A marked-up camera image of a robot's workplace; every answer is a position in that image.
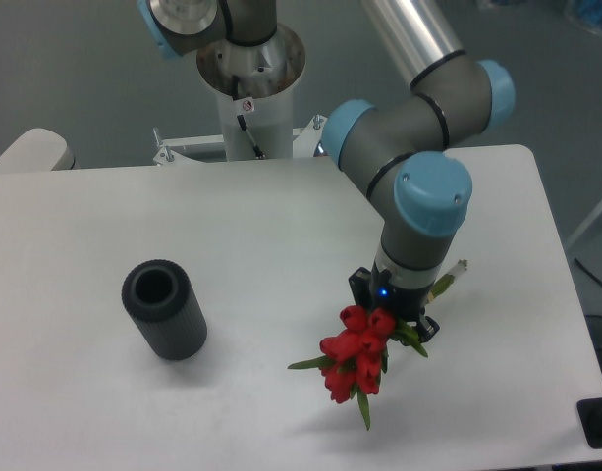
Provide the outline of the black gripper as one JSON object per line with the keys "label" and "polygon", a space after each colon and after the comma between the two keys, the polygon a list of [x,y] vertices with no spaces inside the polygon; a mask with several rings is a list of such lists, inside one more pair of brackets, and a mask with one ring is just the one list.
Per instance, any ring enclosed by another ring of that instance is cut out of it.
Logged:
{"label": "black gripper", "polygon": [[384,308],[400,320],[414,322],[421,343],[429,342],[439,332],[439,324],[426,315],[423,306],[431,283],[422,288],[403,288],[396,274],[388,269],[379,270],[376,265],[371,271],[359,267],[348,281],[355,305],[367,311]]}

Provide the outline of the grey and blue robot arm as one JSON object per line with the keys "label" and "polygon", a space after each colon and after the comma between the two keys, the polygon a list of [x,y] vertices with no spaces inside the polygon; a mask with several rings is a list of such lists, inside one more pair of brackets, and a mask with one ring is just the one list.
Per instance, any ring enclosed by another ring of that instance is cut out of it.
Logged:
{"label": "grey and blue robot arm", "polygon": [[[218,98],[228,160],[292,156],[290,94],[305,53],[274,2],[137,6],[163,55],[195,55]],[[516,92],[498,63],[467,56],[435,2],[366,1],[363,9],[410,98],[384,112],[364,100],[342,104],[323,125],[321,145],[384,222],[372,267],[351,276],[356,303],[404,322],[400,341],[426,342],[438,331],[425,313],[428,296],[472,194],[468,170],[446,150],[504,123]]]}

